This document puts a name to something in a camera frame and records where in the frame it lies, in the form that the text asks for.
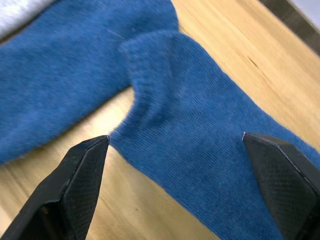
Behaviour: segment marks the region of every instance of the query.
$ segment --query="sock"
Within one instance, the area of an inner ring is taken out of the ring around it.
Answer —
[[[134,104],[111,145],[221,239],[282,239],[259,193],[243,132],[319,154],[279,125],[182,33],[161,31],[121,46]]]
[[[0,40],[27,24],[55,0],[1,0]]]
[[[178,30],[169,0],[60,0],[2,45],[0,164],[128,87],[120,44],[164,29]]]

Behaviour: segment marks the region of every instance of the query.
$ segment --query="blue fabric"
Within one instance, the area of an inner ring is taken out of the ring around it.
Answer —
[[[128,87],[119,45],[165,29],[178,30],[170,0],[60,0],[2,45],[0,164]]]
[[[189,37],[145,34],[121,46],[135,100],[111,145],[222,239],[282,239],[259,194],[244,131],[319,154],[275,122]]]

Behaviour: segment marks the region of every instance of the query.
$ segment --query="wooden surface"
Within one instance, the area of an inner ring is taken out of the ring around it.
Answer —
[[[268,114],[320,150],[320,59],[257,0],[173,0],[181,30],[198,41]],[[110,133],[131,88],[47,145],[0,167],[0,234],[67,150]],[[216,236],[110,147],[87,239]]]

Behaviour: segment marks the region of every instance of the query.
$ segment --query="wood grain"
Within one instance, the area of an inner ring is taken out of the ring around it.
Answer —
[[[268,114],[320,150],[320,59],[257,0],[173,0],[181,30]],[[131,88],[50,143],[0,167],[0,234],[37,184],[82,140],[110,133]],[[217,239],[113,149],[87,239]]]

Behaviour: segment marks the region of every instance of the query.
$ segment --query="gray cloth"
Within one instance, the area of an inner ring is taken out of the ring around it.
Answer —
[[[0,0],[0,40],[27,24],[55,0]]]

